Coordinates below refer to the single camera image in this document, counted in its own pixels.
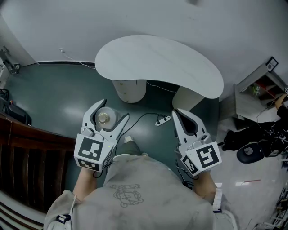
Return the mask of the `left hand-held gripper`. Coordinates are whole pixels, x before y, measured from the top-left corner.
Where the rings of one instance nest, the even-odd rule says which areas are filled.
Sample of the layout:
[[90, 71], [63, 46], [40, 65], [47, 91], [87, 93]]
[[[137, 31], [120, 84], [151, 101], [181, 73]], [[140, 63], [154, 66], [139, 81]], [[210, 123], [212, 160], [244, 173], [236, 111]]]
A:
[[111, 160], [113, 149], [130, 115], [124, 114], [111, 129], [97, 128], [96, 112], [105, 106], [106, 99], [93, 104], [84, 114], [81, 133], [77, 135], [74, 159], [79, 167], [102, 172]]

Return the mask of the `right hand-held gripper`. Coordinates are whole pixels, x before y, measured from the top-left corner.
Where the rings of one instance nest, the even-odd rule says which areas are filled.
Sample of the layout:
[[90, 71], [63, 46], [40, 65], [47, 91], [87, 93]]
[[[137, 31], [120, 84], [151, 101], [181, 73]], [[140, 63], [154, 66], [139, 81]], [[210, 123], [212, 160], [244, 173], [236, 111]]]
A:
[[172, 111], [181, 162], [195, 177], [222, 163], [217, 142], [212, 141], [203, 121], [195, 114], [179, 109]]

